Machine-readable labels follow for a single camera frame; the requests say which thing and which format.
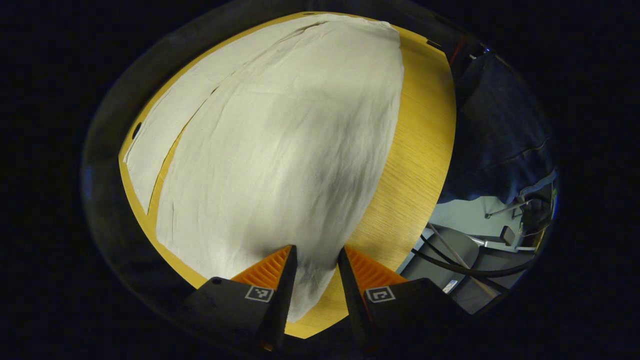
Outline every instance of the dark background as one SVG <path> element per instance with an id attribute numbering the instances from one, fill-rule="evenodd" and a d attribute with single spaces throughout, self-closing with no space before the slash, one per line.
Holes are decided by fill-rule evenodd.
<path id="1" fill-rule="evenodd" d="M 104 94 L 155 41 L 215 4 L 4 5 L 4 123 L 13 140 L 5 169 L 10 246 L 3 251 L 10 358 L 219 354 L 119 283 L 91 241 L 79 191 L 84 136 Z M 528 80 L 556 132 L 563 177 L 556 228 L 530 281 L 486 327 L 461 334 L 451 353 L 429 356 L 610 357 L 637 350 L 625 321 L 636 318 L 625 311 L 634 297 L 625 294 L 631 265 L 622 255 L 631 250 L 616 243 L 634 224 L 620 206 L 633 196 L 621 186 L 637 175 L 624 149 L 637 138 L 627 107 L 635 64 L 625 49 L 632 43 L 620 35 L 629 36 L 631 22 L 614 17 L 613 6 L 582 1 L 425 6 L 473 32 Z M 100 286 L 89 290 L 88 283 Z"/>

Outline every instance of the white cloth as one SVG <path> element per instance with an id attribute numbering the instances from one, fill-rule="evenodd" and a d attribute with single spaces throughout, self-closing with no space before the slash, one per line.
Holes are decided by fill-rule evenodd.
<path id="1" fill-rule="evenodd" d="M 256 45 L 195 112 L 164 180 L 156 227 L 158 241 L 206 278 L 231 278 L 296 245 L 290 322 L 319 300 L 373 197 L 404 72 L 388 23 L 310 18 L 265 49 Z"/>

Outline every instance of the wooden table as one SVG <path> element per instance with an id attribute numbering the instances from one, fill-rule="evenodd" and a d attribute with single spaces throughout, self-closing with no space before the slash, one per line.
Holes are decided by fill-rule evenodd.
<path id="1" fill-rule="evenodd" d="M 120 173 L 133 213 L 160 255 L 195 288 L 199 288 L 207 279 L 185 265 L 156 240 L 160 190 L 180 137 L 176 139 L 164 160 L 148 214 L 145 214 L 133 191 L 127 165 L 122 162 L 131 145 L 133 125 L 144 120 L 158 98 L 190 67 L 208 54 L 265 26 L 309 14 L 311 13 L 296 13 L 265 22 L 200 55 L 178 71 L 149 100 L 133 122 L 122 144 L 119 155 Z M 407 257 L 431 216 L 449 168 L 456 127 L 453 80 L 445 54 L 427 45 L 426 38 L 396 26 L 394 28 L 400 32 L 400 50 L 404 63 L 404 83 L 396 133 L 373 200 L 347 241 L 347 244 L 392 270 L 398 268 Z M 307 338 L 335 324 L 347 314 L 342 282 L 336 270 L 317 305 L 301 320 L 287 323 L 285 333 Z"/>

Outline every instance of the black cable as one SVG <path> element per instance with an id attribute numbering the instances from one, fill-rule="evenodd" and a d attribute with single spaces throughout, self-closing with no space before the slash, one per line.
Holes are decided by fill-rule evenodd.
<path id="1" fill-rule="evenodd" d="M 427 244 L 427 246 L 429 248 L 431 248 L 431 250 L 433 250 L 436 254 L 438 254 L 438 256 L 440 256 L 441 258 L 445 259 L 446 262 L 448 262 L 451 265 L 455 265 L 458 266 L 458 263 L 453 261 L 451 258 L 448 258 L 445 254 L 442 254 L 442 252 L 440 252 L 440 250 L 436 249 L 435 246 L 433 246 L 430 242 L 427 241 L 427 239 L 424 238 L 423 235 L 420 235 L 420 239 L 422 239 L 422 241 L 424 241 L 425 244 Z M 487 278 L 484 277 L 476 277 L 476 276 L 472 276 L 473 278 L 475 278 L 476 280 L 478 280 L 479 282 L 487 285 L 487 286 L 491 286 L 492 288 L 498 290 L 501 293 L 507 293 L 509 292 L 508 288 L 505 288 L 504 286 L 498 284 L 495 281 L 491 281 Z"/>
<path id="2" fill-rule="evenodd" d="M 445 268 L 447 270 L 451 270 L 453 272 L 457 272 L 459 274 L 465 274 L 465 275 L 470 275 L 473 277 L 503 277 L 503 276 L 509 276 L 509 275 L 513 275 L 513 274 L 517 274 L 518 272 L 523 272 L 524 270 L 527 270 L 529 265 L 531 265 L 531 263 L 534 261 L 534 259 L 531 259 L 529 261 L 527 261 L 524 264 L 518 265 L 518 266 L 514 266 L 513 268 L 508 268 L 508 269 L 503 269 L 503 270 L 493 270 L 493 271 L 487 271 L 487 270 L 472 270 L 472 269 L 467 269 L 467 268 L 463 268 L 462 266 L 458 266 L 458 265 L 450 265 L 447 263 L 443 263 L 440 260 L 436 260 L 434 258 L 431 258 L 415 249 L 411 249 L 411 252 L 414 253 L 415 255 L 420 256 L 422 259 L 425 259 L 426 261 L 429 261 L 430 263 L 434 264 L 434 265 L 438 265 L 441 268 Z"/>

